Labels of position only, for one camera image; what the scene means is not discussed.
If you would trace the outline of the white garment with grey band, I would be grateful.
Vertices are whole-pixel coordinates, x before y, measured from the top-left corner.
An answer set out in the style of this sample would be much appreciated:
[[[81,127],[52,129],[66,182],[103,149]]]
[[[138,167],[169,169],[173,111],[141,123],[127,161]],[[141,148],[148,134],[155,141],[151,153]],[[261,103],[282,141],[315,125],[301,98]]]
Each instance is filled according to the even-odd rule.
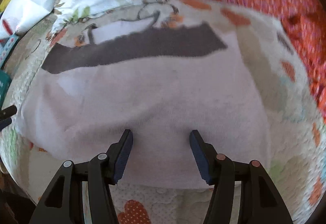
[[[124,180],[163,188],[204,187],[193,130],[234,161],[270,164],[268,118],[235,31],[149,17],[90,34],[81,47],[55,44],[29,87],[17,127],[35,145],[85,162],[129,129]]]

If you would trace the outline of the green printed package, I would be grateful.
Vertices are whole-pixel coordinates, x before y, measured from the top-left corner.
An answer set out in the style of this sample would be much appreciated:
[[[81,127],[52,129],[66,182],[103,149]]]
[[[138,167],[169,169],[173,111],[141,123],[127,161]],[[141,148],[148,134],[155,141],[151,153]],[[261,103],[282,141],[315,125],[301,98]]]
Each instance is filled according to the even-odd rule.
[[[5,96],[11,84],[11,78],[4,71],[0,70],[0,107],[2,107]]]

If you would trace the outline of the quilted heart pattern bedspread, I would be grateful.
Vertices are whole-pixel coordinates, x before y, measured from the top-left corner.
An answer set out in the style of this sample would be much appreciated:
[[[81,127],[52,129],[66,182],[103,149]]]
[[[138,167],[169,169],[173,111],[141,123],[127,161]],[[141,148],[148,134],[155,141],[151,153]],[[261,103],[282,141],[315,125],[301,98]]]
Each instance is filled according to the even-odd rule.
[[[66,159],[58,159],[23,136],[17,117],[29,87],[55,44],[81,47],[91,30],[116,21],[155,17],[158,27],[175,28],[188,20],[206,21],[221,32],[235,31],[244,65],[260,93],[270,126],[269,173],[294,223],[305,223],[325,191],[325,126],[309,90],[306,68],[280,21],[249,8],[216,1],[168,0],[114,9],[98,18],[68,25],[56,40],[46,39],[52,15],[20,42],[6,64],[12,78],[4,106],[18,112],[1,132],[1,159],[16,183],[33,200],[40,199]],[[149,223],[201,223],[211,189],[163,188],[124,178],[112,188],[122,222],[138,212]]]

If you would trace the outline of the colourful shapes box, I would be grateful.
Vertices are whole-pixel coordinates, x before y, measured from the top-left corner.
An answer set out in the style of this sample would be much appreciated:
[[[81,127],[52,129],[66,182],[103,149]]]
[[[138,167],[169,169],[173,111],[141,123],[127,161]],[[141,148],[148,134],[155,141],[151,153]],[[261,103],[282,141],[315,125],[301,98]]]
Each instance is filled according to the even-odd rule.
[[[8,55],[19,41],[19,37],[16,34],[11,35],[8,39],[1,41],[1,53],[0,53],[0,66],[5,63]]]

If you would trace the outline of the white paper bag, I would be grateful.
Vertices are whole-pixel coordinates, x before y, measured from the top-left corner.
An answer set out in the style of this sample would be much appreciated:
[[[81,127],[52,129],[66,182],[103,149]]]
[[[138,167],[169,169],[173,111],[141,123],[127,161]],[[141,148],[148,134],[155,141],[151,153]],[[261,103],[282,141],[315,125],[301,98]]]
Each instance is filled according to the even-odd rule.
[[[55,0],[11,0],[1,16],[1,39],[23,35],[46,17]]]

